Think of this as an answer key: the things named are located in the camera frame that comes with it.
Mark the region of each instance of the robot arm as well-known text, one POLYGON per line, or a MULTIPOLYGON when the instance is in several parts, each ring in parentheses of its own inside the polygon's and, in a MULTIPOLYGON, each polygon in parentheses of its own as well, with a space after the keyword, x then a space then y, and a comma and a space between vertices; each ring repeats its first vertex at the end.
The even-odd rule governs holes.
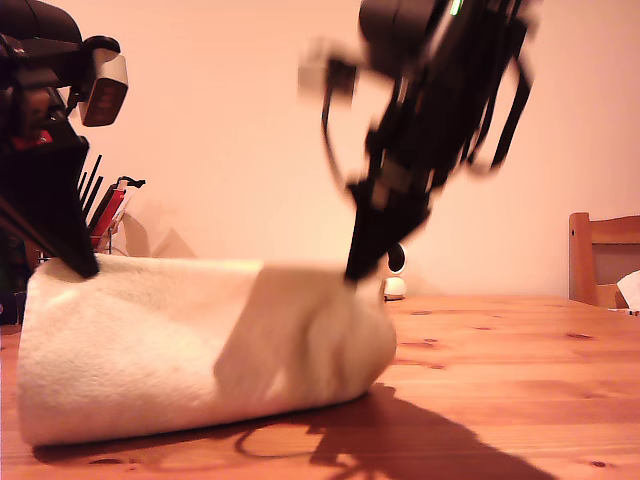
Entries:
POLYGON ((36 0, 0 3, 0 221, 84 277, 98 272, 77 192, 89 144, 67 117, 79 103, 84 125, 109 125, 127 90, 114 39, 82 41, 67 13, 36 0))
POLYGON ((430 194, 461 165, 472 165, 487 134, 511 60, 520 82, 492 167, 509 148, 530 82, 519 61, 527 33, 520 0, 364 0, 360 30, 367 59, 330 55, 324 79, 323 131, 331 96, 352 94, 358 70, 393 79, 391 101, 365 149, 367 176, 347 185, 356 219, 346 278, 358 281, 429 217, 430 194))

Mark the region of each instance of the wooden chair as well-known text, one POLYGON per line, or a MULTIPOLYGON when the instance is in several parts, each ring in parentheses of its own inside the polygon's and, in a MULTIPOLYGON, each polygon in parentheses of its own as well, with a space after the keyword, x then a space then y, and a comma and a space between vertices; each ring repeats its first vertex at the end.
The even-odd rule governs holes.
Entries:
POLYGON ((628 308, 615 283, 598 285, 594 245, 640 245, 640 215, 599 221, 592 221, 586 212, 569 217, 569 298, 605 308, 628 308))

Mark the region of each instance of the white object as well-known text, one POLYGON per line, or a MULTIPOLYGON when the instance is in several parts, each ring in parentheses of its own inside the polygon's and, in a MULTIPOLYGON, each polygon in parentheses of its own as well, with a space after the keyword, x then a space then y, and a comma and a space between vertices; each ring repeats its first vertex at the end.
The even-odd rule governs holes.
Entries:
POLYGON ((404 272, 404 267, 407 265, 407 254, 401 244, 398 244, 397 247, 399 251, 398 249, 391 250, 387 254, 389 271, 393 275, 387 278, 384 283, 384 298, 387 300, 402 300, 407 294, 407 285, 404 280, 400 278, 400 274, 404 272))
POLYGON ((387 300, 402 300, 407 294, 407 285, 400 277, 389 277, 384 284, 384 296, 387 300))
POLYGON ((630 273, 618 282, 620 293, 630 310, 640 310, 640 271, 630 273))
POLYGON ((395 330, 339 271, 99 255, 30 280, 18 416, 30 445, 98 441, 344 402, 391 362, 395 330))

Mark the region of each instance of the white wall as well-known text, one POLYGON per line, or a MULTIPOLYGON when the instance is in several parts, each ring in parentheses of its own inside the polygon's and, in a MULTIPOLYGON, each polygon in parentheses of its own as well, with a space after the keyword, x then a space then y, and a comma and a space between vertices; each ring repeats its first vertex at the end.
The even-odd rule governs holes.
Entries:
MULTIPOLYGON (((56 0, 83 35, 117 38, 131 89, 117 123, 78 131, 107 184, 144 177, 134 254, 344 263, 352 207, 331 182, 319 101, 297 95, 309 41, 358 45, 359 0, 56 0)), ((637 0, 547 0, 528 45, 535 84, 506 165, 456 176, 406 243, 414 292, 567 294, 572 211, 637 214, 637 0)), ((505 82, 497 131, 514 92, 505 82)), ((363 165, 388 90, 363 80, 331 128, 341 162, 363 165)))

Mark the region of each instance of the wood grain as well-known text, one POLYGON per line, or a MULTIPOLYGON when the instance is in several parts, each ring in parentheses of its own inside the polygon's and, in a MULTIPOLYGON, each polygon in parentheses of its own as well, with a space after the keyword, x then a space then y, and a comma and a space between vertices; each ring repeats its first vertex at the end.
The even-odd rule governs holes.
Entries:
POLYGON ((594 244, 640 244, 640 215, 591 222, 594 244))
POLYGON ((18 432, 19 331, 3 327, 3 478, 640 478, 640 319, 552 297, 387 307, 396 360, 356 401, 36 450, 18 432))

